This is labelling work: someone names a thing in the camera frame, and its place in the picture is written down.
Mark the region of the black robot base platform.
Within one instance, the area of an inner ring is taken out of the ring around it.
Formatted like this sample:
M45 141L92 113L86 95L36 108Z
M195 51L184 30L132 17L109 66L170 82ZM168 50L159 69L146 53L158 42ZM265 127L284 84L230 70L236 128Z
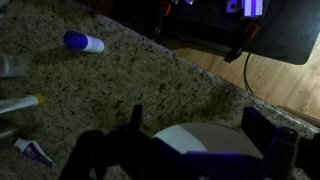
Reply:
M115 0L112 15L154 40L303 65L320 32L320 0Z

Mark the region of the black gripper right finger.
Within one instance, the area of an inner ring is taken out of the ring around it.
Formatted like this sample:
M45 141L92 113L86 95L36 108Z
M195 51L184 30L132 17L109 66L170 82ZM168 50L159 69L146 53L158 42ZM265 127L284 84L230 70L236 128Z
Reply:
M276 127L254 107L243 110L241 128L263 154L264 179L290 180L294 168L300 168L312 180L320 180L320 135L301 137L288 127Z

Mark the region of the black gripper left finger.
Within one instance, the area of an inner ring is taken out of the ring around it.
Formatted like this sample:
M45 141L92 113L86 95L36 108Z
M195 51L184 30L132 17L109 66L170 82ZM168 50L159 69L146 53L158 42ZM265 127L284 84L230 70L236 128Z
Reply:
M143 106L135 105L130 121L108 134L83 132L77 139L59 180L103 180L109 167L121 166L133 180L152 180L155 172L148 159L151 138L141 131Z

